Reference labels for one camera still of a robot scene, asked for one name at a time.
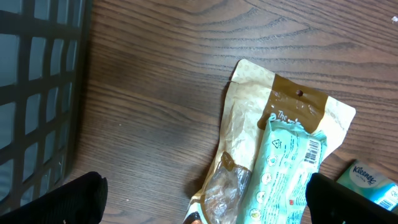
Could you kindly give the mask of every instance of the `tissue box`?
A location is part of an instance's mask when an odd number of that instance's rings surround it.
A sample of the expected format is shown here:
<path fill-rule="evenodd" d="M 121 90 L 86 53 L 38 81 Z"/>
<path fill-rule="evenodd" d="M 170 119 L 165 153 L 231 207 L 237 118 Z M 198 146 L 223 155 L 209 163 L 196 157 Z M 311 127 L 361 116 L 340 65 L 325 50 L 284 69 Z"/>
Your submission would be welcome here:
<path fill-rule="evenodd" d="M 389 211 L 398 208 L 397 184 L 361 161 L 355 161 L 337 182 Z"/>

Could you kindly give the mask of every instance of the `plastic laundry basket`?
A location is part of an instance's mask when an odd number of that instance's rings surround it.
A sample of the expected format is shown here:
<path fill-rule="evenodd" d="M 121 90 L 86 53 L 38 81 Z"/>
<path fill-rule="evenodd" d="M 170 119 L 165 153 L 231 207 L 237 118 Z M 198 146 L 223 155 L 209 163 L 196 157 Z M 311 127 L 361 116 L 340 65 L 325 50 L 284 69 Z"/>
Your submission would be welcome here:
<path fill-rule="evenodd" d="M 71 169 L 91 3 L 0 0 L 0 214 Z"/>

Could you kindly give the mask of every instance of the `dark brown wooden surface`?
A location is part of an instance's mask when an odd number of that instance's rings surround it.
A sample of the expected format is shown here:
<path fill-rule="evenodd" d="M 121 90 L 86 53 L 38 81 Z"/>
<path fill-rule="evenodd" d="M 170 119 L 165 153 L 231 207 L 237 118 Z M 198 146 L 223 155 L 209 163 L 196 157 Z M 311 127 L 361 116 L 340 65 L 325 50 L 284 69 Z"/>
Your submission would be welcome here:
<path fill-rule="evenodd" d="M 95 0 L 71 178 L 108 178 L 103 223 L 181 223 L 246 58 L 356 108 L 321 173 L 361 159 L 398 181 L 395 13 L 395 0 Z"/>

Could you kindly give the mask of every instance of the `brown and beige wrapper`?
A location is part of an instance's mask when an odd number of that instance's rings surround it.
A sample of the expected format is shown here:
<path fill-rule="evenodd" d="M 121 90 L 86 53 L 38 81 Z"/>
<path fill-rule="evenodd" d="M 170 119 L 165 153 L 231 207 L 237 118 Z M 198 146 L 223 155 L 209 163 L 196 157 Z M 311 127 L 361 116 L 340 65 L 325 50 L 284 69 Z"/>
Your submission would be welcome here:
<path fill-rule="evenodd" d="M 226 94 L 216 156 L 184 224 L 236 222 L 268 119 L 300 123 L 309 133 L 323 131 L 325 158 L 343 142 L 354 115 L 354 108 L 322 92 L 240 60 Z"/>

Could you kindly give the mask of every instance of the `plastic wrapper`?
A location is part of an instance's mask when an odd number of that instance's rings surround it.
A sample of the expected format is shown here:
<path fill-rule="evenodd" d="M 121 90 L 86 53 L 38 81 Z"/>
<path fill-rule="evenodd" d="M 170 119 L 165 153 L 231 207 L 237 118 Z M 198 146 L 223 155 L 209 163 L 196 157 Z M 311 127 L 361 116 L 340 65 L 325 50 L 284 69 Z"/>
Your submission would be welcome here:
<path fill-rule="evenodd" d="M 300 124 L 326 136 L 322 160 L 344 140 L 355 109 L 240 60 L 226 94 L 220 143 L 201 190 L 190 201 L 184 224 L 234 224 L 261 145 L 267 120 Z"/>
<path fill-rule="evenodd" d="M 326 136 L 297 123 L 268 122 L 237 224 L 300 224 L 311 175 L 326 152 Z"/>

